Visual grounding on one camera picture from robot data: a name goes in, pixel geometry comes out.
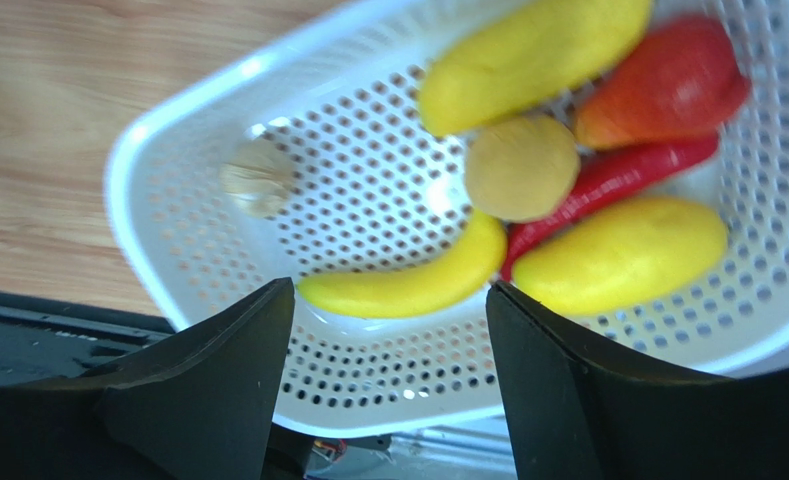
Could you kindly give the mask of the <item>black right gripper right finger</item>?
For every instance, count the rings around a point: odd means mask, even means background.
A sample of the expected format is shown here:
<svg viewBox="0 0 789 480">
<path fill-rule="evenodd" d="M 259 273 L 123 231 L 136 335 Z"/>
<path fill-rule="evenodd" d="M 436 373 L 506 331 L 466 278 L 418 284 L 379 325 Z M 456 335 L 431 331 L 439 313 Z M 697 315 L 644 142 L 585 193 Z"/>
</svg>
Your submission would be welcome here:
<svg viewBox="0 0 789 480">
<path fill-rule="evenodd" d="M 505 282 L 486 315 L 519 478 L 789 479 L 789 368 L 674 365 Z"/>
</svg>

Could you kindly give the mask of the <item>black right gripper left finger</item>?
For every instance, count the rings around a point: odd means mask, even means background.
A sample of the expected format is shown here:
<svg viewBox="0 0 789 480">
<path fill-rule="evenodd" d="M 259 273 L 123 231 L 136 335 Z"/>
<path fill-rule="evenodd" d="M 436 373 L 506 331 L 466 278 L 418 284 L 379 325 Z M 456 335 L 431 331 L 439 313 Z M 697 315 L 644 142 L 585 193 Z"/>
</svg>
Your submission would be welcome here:
<svg viewBox="0 0 789 480">
<path fill-rule="evenodd" d="M 294 313 L 274 280 L 73 378 L 0 386 L 0 479 L 292 479 L 269 437 Z"/>
</svg>

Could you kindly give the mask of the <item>yellow toy mango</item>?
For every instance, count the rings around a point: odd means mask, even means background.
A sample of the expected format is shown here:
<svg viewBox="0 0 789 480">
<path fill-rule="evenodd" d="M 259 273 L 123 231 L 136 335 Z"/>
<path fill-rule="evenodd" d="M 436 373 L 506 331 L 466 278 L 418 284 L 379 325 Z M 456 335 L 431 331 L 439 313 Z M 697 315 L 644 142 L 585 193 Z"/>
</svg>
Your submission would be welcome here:
<svg viewBox="0 0 789 480">
<path fill-rule="evenodd" d="M 650 1 L 533 1 L 453 45 L 418 91 L 440 137 L 523 112 L 624 58 L 648 28 Z"/>
<path fill-rule="evenodd" d="M 644 196 L 614 204 L 519 258 L 512 281 L 564 316 L 592 316 L 669 294 L 716 266 L 729 229 L 709 206 Z"/>
</svg>

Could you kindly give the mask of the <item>red toy chili pepper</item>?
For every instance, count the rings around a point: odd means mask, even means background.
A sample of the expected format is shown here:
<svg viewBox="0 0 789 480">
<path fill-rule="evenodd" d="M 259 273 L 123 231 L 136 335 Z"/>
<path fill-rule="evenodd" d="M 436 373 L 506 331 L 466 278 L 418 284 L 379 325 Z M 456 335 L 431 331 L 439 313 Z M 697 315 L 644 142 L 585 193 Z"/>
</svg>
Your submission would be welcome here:
<svg viewBox="0 0 789 480">
<path fill-rule="evenodd" d="M 597 155 L 582 168 L 567 198 L 544 219 L 515 224 L 500 270 L 512 278 L 514 263 L 563 228 L 620 200 L 690 170 L 719 149 L 717 133 L 694 139 L 645 144 Z"/>
</svg>

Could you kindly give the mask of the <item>brown toy potato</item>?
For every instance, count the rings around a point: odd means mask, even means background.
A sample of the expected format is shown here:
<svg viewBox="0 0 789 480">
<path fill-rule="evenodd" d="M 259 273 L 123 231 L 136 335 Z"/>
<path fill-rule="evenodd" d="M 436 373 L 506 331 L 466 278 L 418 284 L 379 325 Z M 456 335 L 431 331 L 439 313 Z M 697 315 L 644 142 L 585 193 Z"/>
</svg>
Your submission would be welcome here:
<svg viewBox="0 0 789 480">
<path fill-rule="evenodd" d="M 474 207 L 508 222 L 550 216 L 581 170 L 575 137 L 549 116 L 517 117 L 481 130 L 466 155 L 464 184 Z"/>
</svg>

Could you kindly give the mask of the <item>red toy bell pepper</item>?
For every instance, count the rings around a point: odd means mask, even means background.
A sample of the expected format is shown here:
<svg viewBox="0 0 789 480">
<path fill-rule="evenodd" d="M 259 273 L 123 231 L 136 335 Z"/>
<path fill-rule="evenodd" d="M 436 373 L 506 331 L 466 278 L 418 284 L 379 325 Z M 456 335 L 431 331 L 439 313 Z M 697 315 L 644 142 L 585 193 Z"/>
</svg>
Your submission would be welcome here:
<svg viewBox="0 0 789 480">
<path fill-rule="evenodd" d="M 652 30 L 577 110 L 573 132 L 594 150 L 712 134 L 750 95 L 720 20 L 679 15 Z"/>
</svg>

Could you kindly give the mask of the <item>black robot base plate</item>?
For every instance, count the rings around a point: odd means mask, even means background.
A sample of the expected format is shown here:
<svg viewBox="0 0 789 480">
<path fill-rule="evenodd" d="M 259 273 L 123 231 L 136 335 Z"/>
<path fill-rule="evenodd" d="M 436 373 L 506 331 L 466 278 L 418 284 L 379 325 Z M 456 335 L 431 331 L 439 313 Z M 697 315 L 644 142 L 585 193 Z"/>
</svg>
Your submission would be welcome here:
<svg viewBox="0 0 789 480">
<path fill-rule="evenodd" d="M 0 292 L 0 386 L 71 377 L 171 335 L 161 317 Z M 274 427 L 284 459 L 305 458 L 309 479 L 513 479 L 501 417 L 347 439 L 338 454 Z"/>
</svg>

